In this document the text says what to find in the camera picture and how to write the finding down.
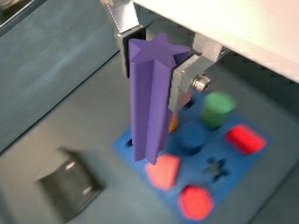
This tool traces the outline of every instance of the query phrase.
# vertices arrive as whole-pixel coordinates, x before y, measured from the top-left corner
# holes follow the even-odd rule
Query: green cylinder block
[[[231,95],[215,91],[204,98],[200,119],[206,122],[210,128],[216,129],[223,124],[235,107],[236,101]]]

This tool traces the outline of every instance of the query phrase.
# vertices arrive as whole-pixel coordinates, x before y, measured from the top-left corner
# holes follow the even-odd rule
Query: red pentagon block
[[[203,220],[214,208],[210,192],[196,185],[187,185],[182,190],[179,206],[186,218]]]
[[[267,144],[267,140],[246,124],[236,125],[226,138],[246,155],[260,151]]]
[[[164,154],[155,164],[145,165],[144,170],[155,187],[168,190],[174,186],[180,160],[175,155]]]

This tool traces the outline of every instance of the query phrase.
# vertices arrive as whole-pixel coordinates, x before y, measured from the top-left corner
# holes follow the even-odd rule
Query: colored block
[[[180,158],[171,154],[164,154],[156,159],[155,164],[145,165],[147,176],[155,187],[164,190],[172,188],[180,166]]]
[[[200,119],[210,128],[216,129],[223,124],[235,107],[236,102],[230,94],[215,91],[204,98]]]
[[[179,126],[179,119],[178,119],[178,115],[176,114],[172,114],[172,122],[171,122],[171,126],[170,126],[170,133],[172,133],[176,128]]]
[[[207,140],[207,130],[195,122],[187,122],[178,130],[179,141],[183,149],[195,154],[200,151],[202,145]]]
[[[164,149],[172,119],[168,109],[172,69],[190,54],[190,48],[172,45],[164,34],[151,41],[129,39],[131,126],[135,160],[155,163]]]
[[[186,218],[203,220],[214,208],[210,192],[203,187],[187,185],[182,190],[179,205]]]
[[[260,151],[267,144],[267,140],[246,124],[236,125],[226,138],[246,155]]]

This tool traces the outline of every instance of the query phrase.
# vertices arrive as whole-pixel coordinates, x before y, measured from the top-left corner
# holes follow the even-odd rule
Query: red cube block
[[[267,144],[267,140],[246,124],[236,125],[226,139],[246,155],[260,151]]]

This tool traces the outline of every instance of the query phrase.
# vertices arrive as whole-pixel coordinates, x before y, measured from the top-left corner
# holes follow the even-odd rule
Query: metal gripper mount
[[[145,28],[139,24],[133,2],[129,0],[100,0],[100,2],[115,27],[123,74],[129,78],[128,40],[145,39]],[[228,52],[226,46],[199,33],[195,34],[192,49],[196,53],[172,71],[168,101],[168,109],[172,112],[178,112],[190,101],[192,89],[199,92],[207,90],[211,79],[204,75],[204,71]]]

